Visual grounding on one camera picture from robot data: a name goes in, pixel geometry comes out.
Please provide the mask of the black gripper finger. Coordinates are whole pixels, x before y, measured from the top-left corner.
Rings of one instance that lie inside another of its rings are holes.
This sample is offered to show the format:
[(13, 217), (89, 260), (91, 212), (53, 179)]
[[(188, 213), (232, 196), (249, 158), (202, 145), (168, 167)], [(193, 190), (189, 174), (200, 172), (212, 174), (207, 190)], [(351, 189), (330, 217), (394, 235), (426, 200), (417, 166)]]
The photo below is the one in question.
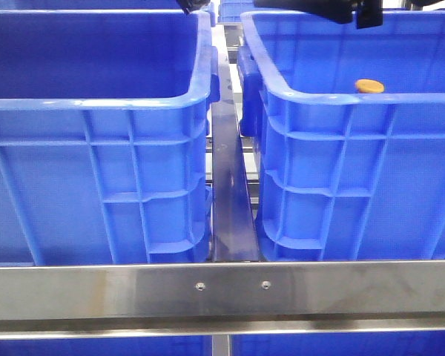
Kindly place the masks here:
[(352, 22), (356, 1), (344, 0), (256, 0), (254, 6), (310, 13), (338, 24)]
[(189, 14), (204, 10), (210, 4), (210, 0), (177, 0), (177, 4), (185, 14)]

